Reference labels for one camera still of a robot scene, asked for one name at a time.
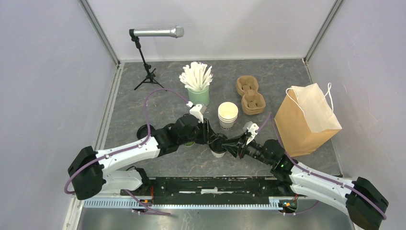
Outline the white paper coffee cup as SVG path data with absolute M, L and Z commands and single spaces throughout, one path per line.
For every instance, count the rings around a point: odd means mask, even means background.
M 214 151 L 211 151 L 211 153 L 212 153 L 213 156 L 216 157 L 216 158 L 221 158 L 221 157 L 223 157 L 223 156 L 225 155 L 225 152 L 223 152 L 223 153 L 216 153 L 216 152 L 214 152 Z

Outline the green paper coffee cup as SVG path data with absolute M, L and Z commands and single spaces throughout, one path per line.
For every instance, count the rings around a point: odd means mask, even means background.
M 184 146 L 186 146 L 186 147 L 191 147 L 191 146 L 193 146 L 194 144 L 195 144 L 195 142 L 194 142 L 194 141 L 191 141 L 191 142 L 185 143 Z

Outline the stack of white paper cups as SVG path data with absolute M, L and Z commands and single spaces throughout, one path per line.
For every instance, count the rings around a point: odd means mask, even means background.
M 238 117 L 238 107 L 232 102 L 224 102 L 217 109 L 219 124 L 222 129 L 230 129 Z

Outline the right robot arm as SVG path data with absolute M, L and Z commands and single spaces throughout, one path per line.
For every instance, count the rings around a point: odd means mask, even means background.
M 242 135 L 222 140 L 220 145 L 236 158 L 248 155 L 270 166 L 278 180 L 277 191 L 283 196 L 293 192 L 330 205 L 364 230 L 377 230 L 386 219 L 388 200 L 365 178 L 339 178 L 314 170 L 291 159 L 275 139 L 261 145 L 248 142 L 248 137 Z

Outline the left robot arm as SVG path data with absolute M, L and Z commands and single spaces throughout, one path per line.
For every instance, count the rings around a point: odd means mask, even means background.
M 78 200 L 86 200 L 101 191 L 130 190 L 145 195 L 150 190 L 150 181 L 144 170 L 136 169 L 128 175 L 118 172 L 120 168 L 147 159 L 158 158 L 176 152 L 179 146 L 189 142 L 208 145 L 210 150 L 219 154 L 226 150 L 222 143 L 226 135 L 212 130 L 208 119 L 202 122 L 191 114 L 184 114 L 175 123 L 154 129 L 144 125 L 139 133 L 145 137 L 138 141 L 112 149 L 95 151 L 92 146 L 81 149 L 68 167 L 69 180 Z

